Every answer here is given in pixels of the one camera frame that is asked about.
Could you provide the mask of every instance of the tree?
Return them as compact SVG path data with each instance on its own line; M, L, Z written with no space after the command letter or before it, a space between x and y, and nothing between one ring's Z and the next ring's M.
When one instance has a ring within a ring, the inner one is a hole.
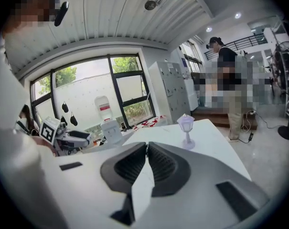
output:
M55 73L55 87L60 87L74 81L76 79L76 70L76 67L67 67L57 71ZM40 95L51 91L50 76L39 80L39 84L42 86L41 91L38 92Z
M139 70L136 57L115 58L114 62L112 65L114 73Z

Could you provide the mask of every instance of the white cabinet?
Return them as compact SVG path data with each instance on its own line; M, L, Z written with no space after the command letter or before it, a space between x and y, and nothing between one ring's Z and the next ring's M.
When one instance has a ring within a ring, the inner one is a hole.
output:
M150 78L161 115L176 124L183 114L190 115L188 95L179 64L155 62L149 68Z

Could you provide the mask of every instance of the pants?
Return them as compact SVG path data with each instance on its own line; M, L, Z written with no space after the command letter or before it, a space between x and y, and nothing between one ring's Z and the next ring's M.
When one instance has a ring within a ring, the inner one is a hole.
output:
M229 130L229 139L238 140L241 132L243 114L228 114L230 130Z

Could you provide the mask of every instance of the table lamp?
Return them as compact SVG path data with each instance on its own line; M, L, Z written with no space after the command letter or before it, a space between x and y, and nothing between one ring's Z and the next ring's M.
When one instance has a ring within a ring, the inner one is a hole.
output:
M194 118L183 114L178 120L177 120L179 126L181 127L182 131L186 133L186 139L182 142L182 147L184 149L190 150L195 147L195 142L190 139L189 132L192 130Z

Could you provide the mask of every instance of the white table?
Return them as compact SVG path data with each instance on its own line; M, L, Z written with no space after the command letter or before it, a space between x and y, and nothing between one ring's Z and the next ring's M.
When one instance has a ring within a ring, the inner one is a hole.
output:
M159 142L182 148L185 133L179 125L167 125L142 128L134 133L124 144L135 142ZM208 119L195 121L190 132L190 138L195 141L195 148L191 151L216 158L236 172L251 180L242 161L227 142L225 137ZM132 187L133 207L135 219L141 217L150 204L151 190L154 187L152 170L146 163Z

